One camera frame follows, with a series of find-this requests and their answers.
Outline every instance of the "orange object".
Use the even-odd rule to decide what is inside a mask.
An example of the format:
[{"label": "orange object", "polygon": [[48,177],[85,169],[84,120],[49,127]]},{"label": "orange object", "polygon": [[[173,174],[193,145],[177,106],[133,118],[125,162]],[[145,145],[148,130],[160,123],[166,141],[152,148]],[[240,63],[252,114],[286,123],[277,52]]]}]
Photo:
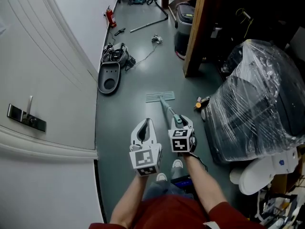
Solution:
[{"label": "orange object", "polygon": [[106,16],[107,19],[109,21],[109,25],[113,28],[116,27],[116,22],[115,22],[115,18],[113,16],[113,11],[110,9],[110,6],[108,7],[108,9],[106,10]]}]

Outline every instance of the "trash can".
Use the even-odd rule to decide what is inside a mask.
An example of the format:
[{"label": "trash can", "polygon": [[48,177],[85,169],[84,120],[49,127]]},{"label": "trash can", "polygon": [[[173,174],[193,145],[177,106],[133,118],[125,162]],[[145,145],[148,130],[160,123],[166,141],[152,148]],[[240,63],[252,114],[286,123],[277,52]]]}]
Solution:
[{"label": "trash can", "polygon": [[188,3],[182,3],[177,6],[177,21],[175,23],[177,33],[175,34],[174,44],[175,51],[179,57],[184,57],[186,54],[194,12],[195,8]]}]

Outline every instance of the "green floor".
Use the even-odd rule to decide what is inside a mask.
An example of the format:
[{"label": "green floor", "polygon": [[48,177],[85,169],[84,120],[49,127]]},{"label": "green floor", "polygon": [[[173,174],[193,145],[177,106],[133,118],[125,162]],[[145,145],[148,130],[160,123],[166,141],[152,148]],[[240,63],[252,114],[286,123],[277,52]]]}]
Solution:
[{"label": "green floor", "polygon": [[163,159],[161,172],[168,177],[176,155],[171,152],[167,125],[160,102],[145,103],[145,95],[150,93],[174,91],[175,100],[169,104],[178,114],[189,117],[194,123],[198,139],[195,151],[208,166],[209,173],[219,182],[228,201],[240,205],[241,193],[238,186],[229,180],[229,167],[219,167],[213,163],[204,126],[200,114],[193,110],[198,96],[213,94],[222,84],[217,69],[212,64],[203,64],[196,78],[185,78],[183,61],[174,52],[173,39],[176,29],[170,16],[167,21],[130,33],[131,29],[164,17],[155,6],[132,5],[127,1],[117,4],[115,9],[117,27],[111,29],[113,35],[125,27],[123,34],[114,36],[117,42],[124,42],[130,55],[136,61],[144,59],[153,49],[151,38],[156,33],[163,38],[155,52],[144,62],[125,72],[117,92],[111,96],[98,94],[96,145],[100,160],[99,177],[103,206],[109,221],[112,210],[119,201],[135,173],[129,158],[131,132],[145,118],[154,123],[157,140],[162,144]]}]

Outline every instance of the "plastic-wrapped chair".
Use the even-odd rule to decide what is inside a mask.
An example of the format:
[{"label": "plastic-wrapped chair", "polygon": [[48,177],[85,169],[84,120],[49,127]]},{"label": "plastic-wrapped chair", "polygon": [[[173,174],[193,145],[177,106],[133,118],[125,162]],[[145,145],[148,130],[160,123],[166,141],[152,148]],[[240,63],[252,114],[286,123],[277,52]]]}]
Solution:
[{"label": "plastic-wrapped chair", "polygon": [[251,160],[305,142],[305,85],[295,64],[268,42],[242,46],[241,62],[205,109],[217,162]]}]

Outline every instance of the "jeans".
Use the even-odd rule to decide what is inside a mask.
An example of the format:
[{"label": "jeans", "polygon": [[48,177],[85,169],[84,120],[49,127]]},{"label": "jeans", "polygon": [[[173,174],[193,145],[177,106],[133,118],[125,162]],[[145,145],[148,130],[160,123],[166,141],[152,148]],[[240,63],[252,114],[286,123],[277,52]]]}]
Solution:
[{"label": "jeans", "polygon": [[[171,170],[172,173],[172,178],[171,179],[176,179],[182,176],[182,167],[174,167]],[[192,194],[187,194],[185,193],[184,190],[176,187],[174,184],[172,184],[170,181],[156,181],[152,182],[145,194],[143,195],[143,201],[151,199],[151,198],[156,198],[161,195],[169,195],[169,194],[174,194],[174,195],[181,195],[186,198],[193,198]]]}]

